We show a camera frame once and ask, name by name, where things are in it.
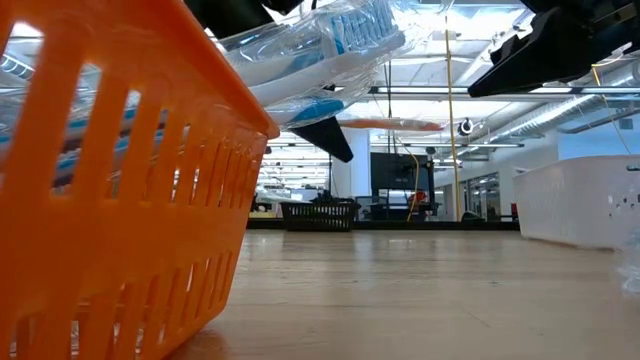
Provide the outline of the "orange toothbrush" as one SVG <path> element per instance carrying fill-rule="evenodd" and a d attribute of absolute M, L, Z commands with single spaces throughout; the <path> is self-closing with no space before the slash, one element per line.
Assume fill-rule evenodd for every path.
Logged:
<path fill-rule="evenodd" d="M 406 118 L 355 118 L 339 120 L 342 127 L 356 129 L 383 129 L 400 131 L 442 131 L 444 126 L 437 122 Z"/>

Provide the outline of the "white plastic basket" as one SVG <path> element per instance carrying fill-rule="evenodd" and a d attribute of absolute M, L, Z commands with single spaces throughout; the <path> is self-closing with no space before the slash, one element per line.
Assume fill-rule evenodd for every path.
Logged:
<path fill-rule="evenodd" d="M 616 250 L 640 242 L 640 155 L 565 159 L 513 185 L 526 238 Z"/>

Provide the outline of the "white round column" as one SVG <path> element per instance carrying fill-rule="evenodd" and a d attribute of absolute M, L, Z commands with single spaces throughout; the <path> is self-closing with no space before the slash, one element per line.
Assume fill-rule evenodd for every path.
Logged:
<path fill-rule="evenodd" d="M 341 198 L 369 196 L 371 194 L 369 131 L 347 128 L 343 132 L 354 157 L 348 163 L 332 158 L 331 193 Z"/>

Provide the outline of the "silver ventilation duct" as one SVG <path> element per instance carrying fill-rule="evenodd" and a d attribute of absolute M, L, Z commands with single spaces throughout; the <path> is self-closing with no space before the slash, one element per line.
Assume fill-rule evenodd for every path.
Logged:
<path fill-rule="evenodd" d="M 543 105 L 517 118 L 496 139 L 542 134 L 578 115 L 604 107 L 611 96 L 640 92 L 640 60 L 612 72 L 607 80 L 601 87 L 595 84 L 593 87 L 576 88 L 577 93 L 571 93 L 568 100 Z"/>

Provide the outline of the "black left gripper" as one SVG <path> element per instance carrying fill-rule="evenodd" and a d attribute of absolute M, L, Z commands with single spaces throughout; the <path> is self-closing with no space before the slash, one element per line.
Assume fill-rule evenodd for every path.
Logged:
<path fill-rule="evenodd" d="M 203 29 L 227 38 L 273 22 L 268 9 L 287 15 L 300 0 L 184 0 Z"/>

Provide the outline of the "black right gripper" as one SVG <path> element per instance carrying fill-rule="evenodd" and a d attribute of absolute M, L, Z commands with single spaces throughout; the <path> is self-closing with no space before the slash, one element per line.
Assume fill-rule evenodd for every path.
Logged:
<path fill-rule="evenodd" d="M 492 67 L 468 94 L 484 97 L 571 81 L 629 43 L 640 48 L 640 0 L 522 0 L 535 13 L 532 32 L 492 52 Z"/>

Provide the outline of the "black plastic basket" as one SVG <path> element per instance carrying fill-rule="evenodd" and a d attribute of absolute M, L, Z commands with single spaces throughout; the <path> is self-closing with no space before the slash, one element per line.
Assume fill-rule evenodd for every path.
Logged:
<path fill-rule="evenodd" d="M 282 203 L 284 228 L 299 232 L 349 232 L 359 206 L 342 203 Z"/>

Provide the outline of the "black monitor on stand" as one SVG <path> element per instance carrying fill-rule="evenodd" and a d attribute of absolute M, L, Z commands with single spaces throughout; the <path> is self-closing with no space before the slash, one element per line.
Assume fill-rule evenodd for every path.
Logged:
<path fill-rule="evenodd" d="M 371 154 L 370 205 L 374 221 L 426 221 L 436 216 L 439 203 L 435 199 L 434 161 L 426 155 L 396 153 Z M 411 193 L 428 193 L 429 202 L 416 207 L 407 203 Z"/>

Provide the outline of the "orange plastic basket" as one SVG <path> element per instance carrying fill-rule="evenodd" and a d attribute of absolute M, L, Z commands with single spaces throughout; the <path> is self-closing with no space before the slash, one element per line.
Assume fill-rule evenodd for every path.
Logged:
<path fill-rule="evenodd" d="M 224 309 L 278 128 L 182 0 L 0 0 L 0 47 L 19 22 L 44 39 L 0 155 L 0 360 L 162 358 Z"/>

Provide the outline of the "grey toothbrush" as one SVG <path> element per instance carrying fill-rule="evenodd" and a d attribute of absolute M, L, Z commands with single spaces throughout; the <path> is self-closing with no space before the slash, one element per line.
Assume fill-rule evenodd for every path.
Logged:
<path fill-rule="evenodd" d="M 622 260 L 618 273 L 622 289 L 631 295 L 640 296 L 640 232 L 633 233 L 621 250 Z"/>

